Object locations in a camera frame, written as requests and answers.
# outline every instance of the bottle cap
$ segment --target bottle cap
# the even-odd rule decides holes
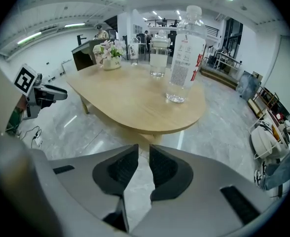
[[[202,9],[199,7],[199,6],[196,6],[196,5],[189,5],[187,8],[186,8],[186,12],[188,14],[197,14],[197,15],[202,15]]]
[[[151,41],[154,47],[167,47],[169,43],[166,33],[163,30],[159,30],[158,34]]]

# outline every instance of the bottle label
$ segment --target bottle label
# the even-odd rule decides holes
[[[130,44],[130,59],[138,59],[139,58],[139,44]]]
[[[176,37],[170,82],[181,87],[191,87],[202,61],[205,40],[193,35]]]

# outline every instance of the white wall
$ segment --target white wall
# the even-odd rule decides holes
[[[10,80],[13,81],[16,72],[13,69],[11,69],[10,64],[6,62],[4,56],[0,55],[0,70],[5,74],[5,76]]]
[[[267,80],[279,48],[280,35],[276,32],[254,32],[243,26],[242,39],[236,55],[242,61],[241,70],[249,73],[256,71],[263,76],[262,84]]]
[[[92,40],[97,34],[96,30],[78,30],[65,33],[41,41],[30,48],[27,48],[9,61],[9,76],[16,75],[21,65],[27,63],[43,77],[51,76],[52,73],[61,69],[61,63],[73,59],[72,50],[78,46],[77,35],[83,34],[81,43]]]
[[[149,31],[149,28],[146,24],[146,22],[144,21],[143,17],[139,14],[139,12],[134,9],[132,11],[132,26],[133,25],[137,25],[143,28],[143,33],[145,31]]]
[[[219,45],[217,45],[217,49],[221,49],[223,47],[225,30],[226,30],[226,23],[227,23],[227,20],[222,20],[220,22],[220,27],[219,27],[219,32],[218,32]]]
[[[278,56],[266,87],[272,93],[277,93],[290,113],[290,37],[281,38]]]
[[[134,9],[131,13],[131,30],[133,31],[133,25],[141,26],[143,33],[149,31],[149,28],[139,12]],[[122,40],[124,35],[127,35],[127,12],[121,13],[117,16],[117,31],[119,40]]]

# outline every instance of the ceiling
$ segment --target ceiling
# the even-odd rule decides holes
[[[39,31],[52,29],[46,31],[51,36],[68,31],[64,29],[66,24],[85,22],[85,27],[93,28],[130,9],[137,9],[139,13],[177,9],[184,12],[190,4],[202,7],[204,14],[221,13],[254,30],[270,22],[283,21],[269,0],[18,0],[0,28],[0,53],[12,55],[28,44],[18,45],[17,41]]]

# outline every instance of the black panel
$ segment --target black panel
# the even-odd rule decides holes
[[[115,29],[117,31],[117,16],[105,20],[105,23],[107,23],[109,26],[111,26],[112,29]]]
[[[55,174],[58,175],[58,174],[70,171],[72,169],[75,169],[75,168],[71,165],[66,165],[66,166],[62,166],[62,167],[58,167],[58,168],[53,168],[53,171]]]
[[[122,197],[137,169],[138,159],[139,145],[135,144],[97,164],[92,171],[92,177],[104,193]]]
[[[47,87],[48,89],[53,89],[53,90],[57,90],[57,91],[61,91],[67,94],[67,90],[59,88],[59,87],[55,87],[49,84],[44,84],[43,86]]]
[[[259,216],[259,212],[234,186],[220,190],[244,225]]]
[[[149,167],[156,188],[150,195],[151,201],[177,198],[193,179],[193,170],[187,162],[154,145],[149,147]]]
[[[128,229],[126,229],[126,225],[124,223],[124,217],[122,212],[110,213],[103,219],[103,221],[108,223],[109,225],[112,225],[115,228],[118,228],[121,231],[128,232]]]

